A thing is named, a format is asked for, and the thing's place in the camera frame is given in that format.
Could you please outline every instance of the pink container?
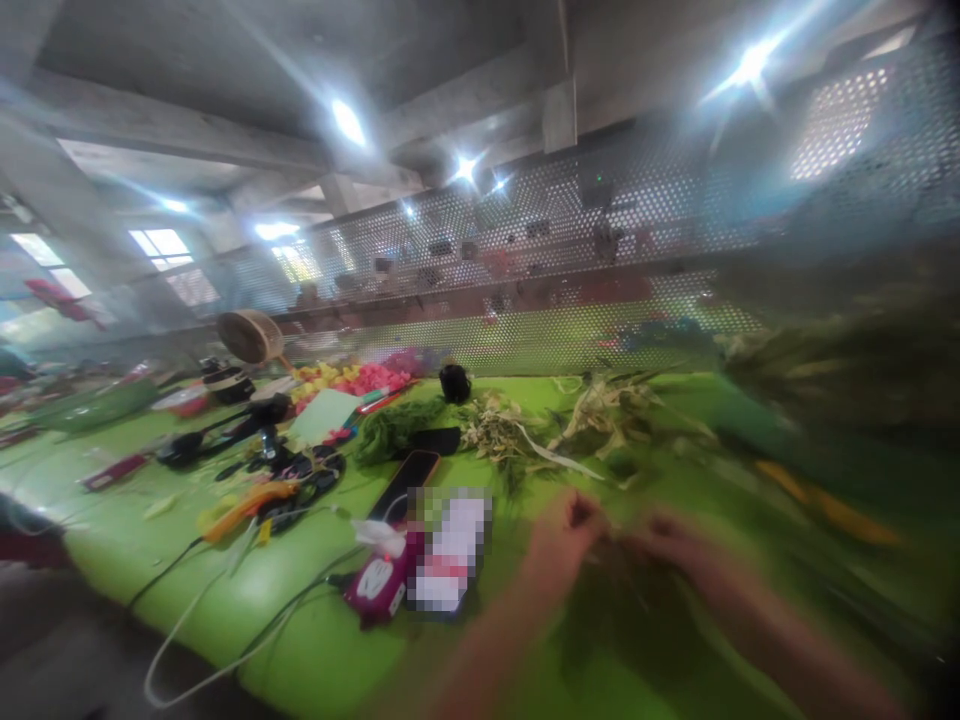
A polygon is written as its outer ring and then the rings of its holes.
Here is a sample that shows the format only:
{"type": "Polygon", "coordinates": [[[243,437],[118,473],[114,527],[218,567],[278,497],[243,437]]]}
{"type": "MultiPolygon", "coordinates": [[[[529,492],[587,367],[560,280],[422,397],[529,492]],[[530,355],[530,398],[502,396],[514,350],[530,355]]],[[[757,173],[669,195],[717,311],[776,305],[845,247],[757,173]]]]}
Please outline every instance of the pink container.
{"type": "Polygon", "coordinates": [[[153,410],[167,410],[179,418],[199,415],[210,407],[210,392],[203,385],[191,385],[168,395],[153,405],[153,410]]]}

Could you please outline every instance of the desk fan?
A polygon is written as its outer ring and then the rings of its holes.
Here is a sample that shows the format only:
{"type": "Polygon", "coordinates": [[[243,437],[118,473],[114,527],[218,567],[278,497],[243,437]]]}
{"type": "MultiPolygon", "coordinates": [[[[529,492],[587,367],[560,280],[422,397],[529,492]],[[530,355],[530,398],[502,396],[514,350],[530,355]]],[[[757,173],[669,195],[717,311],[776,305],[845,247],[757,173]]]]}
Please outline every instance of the desk fan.
{"type": "Polygon", "coordinates": [[[283,356],[283,333],[259,310],[235,310],[217,318],[220,341],[233,355],[253,365],[279,360],[291,375],[294,367],[283,356]]]}

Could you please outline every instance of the light fixture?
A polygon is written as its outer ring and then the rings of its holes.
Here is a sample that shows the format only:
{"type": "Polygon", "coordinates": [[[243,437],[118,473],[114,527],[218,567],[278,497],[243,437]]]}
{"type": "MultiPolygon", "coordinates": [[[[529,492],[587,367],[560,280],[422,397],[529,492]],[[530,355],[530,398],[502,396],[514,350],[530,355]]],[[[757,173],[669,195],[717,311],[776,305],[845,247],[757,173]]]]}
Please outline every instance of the light fixture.
{"type": "Polygon", "coordinates": [[[257,233],[261,238],[267,241],[277,240],[278,238],[285,237],[286,235],[293,235],[297,230],[300,229],[299,225],[291,225],[290,223],[269,223],[262,225],[255,225],[253,231],[257,233]]]}
{"type": "Polygon", "coordinates": [[[458,157],[457,162],[459,167],[457,168],[457,174],[453,176],[454,180],[459,180],[460,178],[465,178],[470,182],[473,182],[473,169],[477,166],[477,159],[467,160],[463,157],[458,157]]]}
{"type": "Polygon", "coordinates": [[[173,212],[184,213],[190,210],[186,203],[180,202],[179,200],[171,200],[170,198],[163,198],[160,200],[160,204],[167,210],[172,210],[173,212]]]}
{"type": "Polygon", "coordinates": [[[360,120],[357,119],[357,114],[351,107],[342,100],[334,100],[332,108],[333,117],[340,127],[340,132],[360,147],[366,145],[367,139],[363,135],[363,128],[360,127],[360,120]]]}
{"type": "Polygon", "coordinates": [[[779,43],[776,40],[765,40],[758,45],[749,48],[740,61],[740,67],[730,77],[734,85],[746,85],[755,82],[763,74],[763,69],[770,59],[770,54],[777,49],[779,43]]]}

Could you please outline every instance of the metal mesh screen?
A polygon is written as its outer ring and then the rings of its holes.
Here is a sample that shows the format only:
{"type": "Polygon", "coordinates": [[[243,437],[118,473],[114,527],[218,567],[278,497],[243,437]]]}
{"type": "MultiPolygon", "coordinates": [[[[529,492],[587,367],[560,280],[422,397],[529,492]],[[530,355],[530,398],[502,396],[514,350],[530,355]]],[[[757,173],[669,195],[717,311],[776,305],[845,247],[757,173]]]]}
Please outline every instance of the metal mesh screen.
{"type": "Polygon", "coordinates": [[[103,333],[43,311],[4,334],[51,357],[145,352],[150,335],[157,352],[199,356],[217,313],[252,307],[294,360],[706,367],[717,335],[766,321],[717,292],[745,256],[786,249],[762,257],[810,265],[960,227],[958,93],[952,43],[927,41],[798,85],[780,117],[743,112],[722,135],[650,122],[144,279],[95,298],[114,318],[103,333]]]}

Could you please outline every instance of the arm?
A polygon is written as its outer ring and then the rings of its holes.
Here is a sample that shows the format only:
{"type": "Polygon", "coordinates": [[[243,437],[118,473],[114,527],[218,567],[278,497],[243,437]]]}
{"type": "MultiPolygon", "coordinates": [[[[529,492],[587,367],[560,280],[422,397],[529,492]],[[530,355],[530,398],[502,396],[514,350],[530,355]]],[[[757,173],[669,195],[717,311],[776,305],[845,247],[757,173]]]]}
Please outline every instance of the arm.
{"type": "Polygon", "coordinates": [[[886,689],[810,627],[749,568],[676,518],[654,517],[624,539],[679,570],[737,651],[809,718],[907,718],[886,689]]]}
{"type": "Polygon", "coordinates": [[[517,577],[467,631],[428,718],[488,718],[527,649],[559,610],[590,546],[606,532],[599,507],[563,493],[537,521],[517,577]]]}

